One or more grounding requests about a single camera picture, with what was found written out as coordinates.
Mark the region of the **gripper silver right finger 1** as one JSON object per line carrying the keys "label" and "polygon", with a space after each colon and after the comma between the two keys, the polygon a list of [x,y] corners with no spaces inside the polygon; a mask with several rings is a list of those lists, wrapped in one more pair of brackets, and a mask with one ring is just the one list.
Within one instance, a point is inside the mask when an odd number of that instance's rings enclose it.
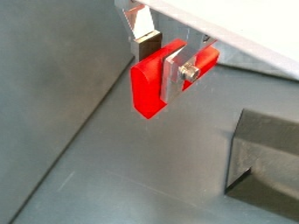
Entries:
{"label": "gripper silver right finger 1", "polygon": [[209,35],[192,28],[184,28],[179,34],[187,44],[163,60],[160,98],[165,103],[180,94],[185,81],[195,82],[201,71],[195,66],[196,54],[216,41]]}

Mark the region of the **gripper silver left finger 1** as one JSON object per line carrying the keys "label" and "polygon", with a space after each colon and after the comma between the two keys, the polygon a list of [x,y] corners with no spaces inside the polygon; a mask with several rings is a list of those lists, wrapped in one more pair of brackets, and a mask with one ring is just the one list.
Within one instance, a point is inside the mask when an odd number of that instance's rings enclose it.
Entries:
{"label": "gripper silver left finger 1", "polygon": [[155,29],[149,7],[136,0],[115,0],[123,20],[135,60],[147,58],[161,48],[163,34]]}

